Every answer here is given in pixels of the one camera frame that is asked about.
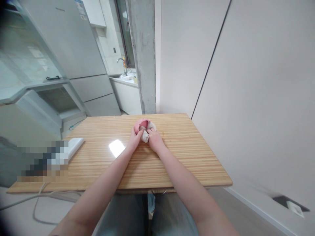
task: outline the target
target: hand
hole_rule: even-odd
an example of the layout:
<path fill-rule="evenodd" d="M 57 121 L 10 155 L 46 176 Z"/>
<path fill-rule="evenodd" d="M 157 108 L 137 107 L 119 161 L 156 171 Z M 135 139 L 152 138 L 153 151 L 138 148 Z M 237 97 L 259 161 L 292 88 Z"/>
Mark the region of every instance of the hand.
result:
<path fill-rule="evenodd" d="M 158 131 L 155 131 L 154 129 L 148 129 L 147 130 L 149 135 L 149 145 L 150 148 L 158 154 L 159 151 L 166 148 L 162 137 Z"/>
<path fill-rule="evenodd" d="M 140 130 L 138 134 L 135 133 L 135 129 L 132 127 L 131 129 L 131 135 L 129 138 L 129 142 L 127 144 L 126 149 L 128 148 L 129 150 L 131 150 L 132 152 L 135 151 L 135 149 L 137 148 L 139 141 L 141 139 L 141 135 L 143 134 L 143 130 Z"/>

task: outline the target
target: white refrigerator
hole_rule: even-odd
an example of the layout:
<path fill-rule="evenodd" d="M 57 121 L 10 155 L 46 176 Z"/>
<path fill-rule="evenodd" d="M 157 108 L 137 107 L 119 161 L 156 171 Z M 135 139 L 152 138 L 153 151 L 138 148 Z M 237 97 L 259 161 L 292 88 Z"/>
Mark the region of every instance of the white refrigerator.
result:
<path fill-rule="evenodd" d="M 70 80 L 90 116 L 120 110 L 81 0 L 14 2 L 47 47 L 62 76 Z"/>

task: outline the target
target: kitchen counter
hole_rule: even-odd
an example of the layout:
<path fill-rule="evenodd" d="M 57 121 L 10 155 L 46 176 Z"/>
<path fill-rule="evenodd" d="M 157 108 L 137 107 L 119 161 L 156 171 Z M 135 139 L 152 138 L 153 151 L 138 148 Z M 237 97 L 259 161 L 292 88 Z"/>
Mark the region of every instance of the kitchen counter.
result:
<path fill-rule="evenodd" d="M 111 77 L 111 76 L 113 76 L 113 75 L 109 75 L 108 77 L 112 81 L 118 82 L 120 84 L 125 84 L 125 85 L 128 85 L 128 86 L 132 86 L 134 88 L 138 88 L 138 84 L 136 84 L 133 79 L 132 80 L 123 80 L 121 78 L 114 78 L 114 77 Z"/>

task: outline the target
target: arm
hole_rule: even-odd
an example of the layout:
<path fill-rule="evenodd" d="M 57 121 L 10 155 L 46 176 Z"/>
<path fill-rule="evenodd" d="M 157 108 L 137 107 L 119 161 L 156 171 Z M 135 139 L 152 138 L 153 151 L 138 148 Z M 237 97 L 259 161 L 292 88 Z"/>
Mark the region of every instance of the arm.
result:
<path fill-rule="evenodd" d="M 200 235 L 238 235 L 228 218 L 193 174 L 164 145 L 160 134 L 147 130 L 149 144 L 160 157 L 166 172 Z"/>
<path fill-rule="evenodd" d="M 132 128 L 125 150 L 83 193 L 65 218 L 49 235 L 91 235 L 108 203 L 112 199 L 129 160 L 137 148 L 143 130 L 135 134 Z"/>

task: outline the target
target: wooden table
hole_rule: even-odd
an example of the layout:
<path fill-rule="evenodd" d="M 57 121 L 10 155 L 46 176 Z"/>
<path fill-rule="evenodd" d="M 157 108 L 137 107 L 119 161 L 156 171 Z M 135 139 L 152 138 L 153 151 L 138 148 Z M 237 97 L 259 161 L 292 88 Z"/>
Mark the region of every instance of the wooden table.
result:
<path fill-rule="evenodd" d="M 187 114 L 87 117 L 65 140 L 85 138 L 71 159 L 68 182 L 49 183 L 43 191 L 86 190 L 115 159 L 109 145 L 119 140 L 127 145 L 131 127 L 141 119 L 151 120 L 165 145 L 205 187 L 232 185 L 232 181 Z M 38 192 L 42 183 L 14 183 L 8 193 Z M 140 141 L 118 187 L 119 192 L 172 191 L 165 168 L 148 144 Z"/>

